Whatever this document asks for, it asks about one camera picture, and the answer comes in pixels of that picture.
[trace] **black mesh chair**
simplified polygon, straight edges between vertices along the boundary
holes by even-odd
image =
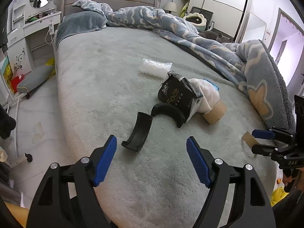
[[[201,13],[207,20],[205,31],[207,31],[209,29],[209,27],[211,25],[211,19],[213,16],[213,12],[208,11],[206,9],[199,8],[199,7],[192,7],[190,13]]]

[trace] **cat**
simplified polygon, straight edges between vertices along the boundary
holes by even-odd
[[[206,38],[206,39],[215,40],[221,44],[222,43],[232,43],[234,40],[234,38],[227,38],[227,37],[223,36],[220,32],[217,35],[213,31],[203,31],[203,32],[199,33],[199,36]]]

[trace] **black curved object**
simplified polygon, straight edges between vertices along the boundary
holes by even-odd
[[[137,120],[127,141],[123,141],[121,145],[127,149],[139,152],[147,139],[153,117],[149,114],[138,112]]]
[[[183,123],[186,122],[185,115],[182,113],[182,111],[171,104],[159,103],[154,105],[151,111],[151,116],[156,116],[159,114],[164,114],[172,117],[176,121],[176,126],[178,128],[180,128]]]

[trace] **black wheel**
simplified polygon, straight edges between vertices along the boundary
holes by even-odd
[[[33,156],[31,154],[25,154],[27,162],[31,163],[33,161]]]

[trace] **metal bolt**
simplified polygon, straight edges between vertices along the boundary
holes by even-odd
[[[58,167],[58,164],[57,163],[52,163],[50,167],[51,167],[51,169],[56,169]]]
[[[246,166],[245,166],[245,167],[246,167],[246,169],[247,169],[247,170],[252,170],[252,169],[253,169],[253,167],[252,167],[252,165],[251,165],[251,164],[246,164]]]
[[[88,163],[90,161],[90,158],[83,157],[80,161],[81,161],[81,163],[86,164],[86,163]]]
[[[214,162],[215,162],[216,164],[221,165],[221,164],[223,163],[223,160],[221,160],[221,159],[215,159]]]

